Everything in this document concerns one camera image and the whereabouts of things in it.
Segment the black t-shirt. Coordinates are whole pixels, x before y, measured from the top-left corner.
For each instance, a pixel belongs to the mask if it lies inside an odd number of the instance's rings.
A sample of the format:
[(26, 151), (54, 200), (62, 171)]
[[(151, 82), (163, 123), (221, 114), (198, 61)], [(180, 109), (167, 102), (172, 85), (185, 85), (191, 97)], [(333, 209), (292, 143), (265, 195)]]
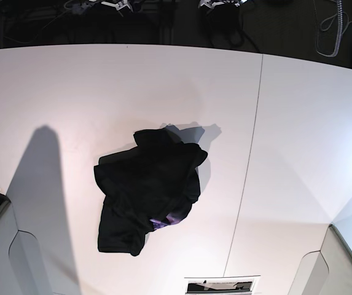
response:
[(180, 223), (201, 194), (198, 167), (208, 153), (168, 128), (134, 133), (136, 146), (94, 166), (105, 195), (98, 251), (138, 256), (147, 234)]

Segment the printed paper sheet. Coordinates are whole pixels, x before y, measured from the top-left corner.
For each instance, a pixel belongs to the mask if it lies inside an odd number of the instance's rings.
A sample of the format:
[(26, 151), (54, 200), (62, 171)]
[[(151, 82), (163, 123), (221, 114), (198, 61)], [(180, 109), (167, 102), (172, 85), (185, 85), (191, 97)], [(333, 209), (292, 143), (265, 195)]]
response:
[(254, 294), (260, 276), (186, 278), (185, 294), (236, 295)]

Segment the right white mount panel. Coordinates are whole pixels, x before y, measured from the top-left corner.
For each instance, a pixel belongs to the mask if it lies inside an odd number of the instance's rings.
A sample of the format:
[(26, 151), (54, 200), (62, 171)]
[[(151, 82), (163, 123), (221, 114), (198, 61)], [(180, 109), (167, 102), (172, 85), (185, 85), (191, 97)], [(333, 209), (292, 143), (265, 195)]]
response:
[(320, 250), (302, 258), (289, 294), (352, 294), (352, 251), (333, 224)]

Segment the white mount panel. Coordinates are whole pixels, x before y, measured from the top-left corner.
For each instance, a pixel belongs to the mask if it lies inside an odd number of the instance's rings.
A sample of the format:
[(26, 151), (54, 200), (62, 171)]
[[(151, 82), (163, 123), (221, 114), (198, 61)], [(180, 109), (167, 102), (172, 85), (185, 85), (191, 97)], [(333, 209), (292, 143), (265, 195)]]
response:
[(11, 203), (0, 206), (0, 294), (52, 294), (37, 238), (18, 230)]
[(320, 250), (302, 258), (289, 294), (352, 294), (352, 251), (333, 224)]

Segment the left white mount panel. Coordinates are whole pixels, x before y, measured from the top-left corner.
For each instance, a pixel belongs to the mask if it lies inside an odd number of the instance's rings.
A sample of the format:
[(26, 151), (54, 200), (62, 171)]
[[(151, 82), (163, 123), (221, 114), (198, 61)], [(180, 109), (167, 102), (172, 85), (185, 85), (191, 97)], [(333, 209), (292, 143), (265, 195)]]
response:
[(0, 294), (52, 294), (37, 238), (18, 230), (11, 203), (0, 206)]

